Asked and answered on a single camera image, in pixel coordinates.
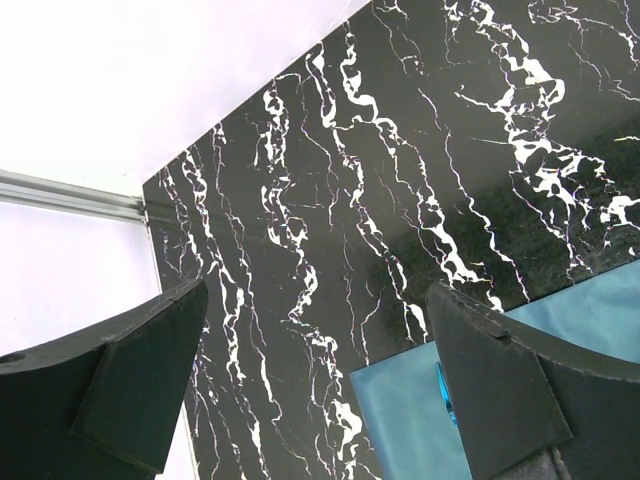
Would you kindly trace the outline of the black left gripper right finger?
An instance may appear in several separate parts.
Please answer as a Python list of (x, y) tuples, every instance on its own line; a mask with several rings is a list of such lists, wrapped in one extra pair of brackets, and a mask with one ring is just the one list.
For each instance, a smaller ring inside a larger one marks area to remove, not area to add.
[(638, 478), (638, 364), (441, 283), (426, 304), (473, 478)]

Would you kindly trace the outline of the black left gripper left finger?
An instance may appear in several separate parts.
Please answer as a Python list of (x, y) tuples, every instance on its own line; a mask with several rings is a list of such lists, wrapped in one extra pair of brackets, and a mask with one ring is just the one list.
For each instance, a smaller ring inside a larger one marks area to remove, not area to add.
[(201, 280), (1, 358), (4, 479), (163, 473), (208, 306)]

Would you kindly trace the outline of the blue small fork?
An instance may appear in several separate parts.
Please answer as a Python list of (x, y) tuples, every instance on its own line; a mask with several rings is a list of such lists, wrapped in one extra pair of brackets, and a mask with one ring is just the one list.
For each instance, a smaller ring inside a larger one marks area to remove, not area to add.
[(448, 385), (447, 385), (447, 382), (446, 382), (444, 369), (443, 369), (442, 364), (440, 362), (436, 363), (436, 370), (437, 370), (437, 379), (438, 379), (439, 391), (440, 391), (440, 395), (441, 395), (445, 410), (446, 410), (447, 415), (449, 416), (452, 424), (455, 427), (458, 427), (458, 420), (457, 420), (457, 417), (456, 417), (456, 413), (454, 411), (453, 403), (452, 403), (452, 400), (451, 400), (451, 395), (450, 395), (449, 388), (448, 388)]

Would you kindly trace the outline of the blue patterned cloth placemat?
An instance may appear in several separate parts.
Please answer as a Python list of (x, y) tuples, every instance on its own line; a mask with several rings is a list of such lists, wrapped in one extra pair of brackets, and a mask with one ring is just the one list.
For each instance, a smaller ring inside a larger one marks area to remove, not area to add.
[[(639, 366), (637, 262), (499, 313)], [(440, 395), (437, 362), (440, 357), (433, 339), (351, 376), (387, 479), (475, 479), (459, 429), (452, 424)]]

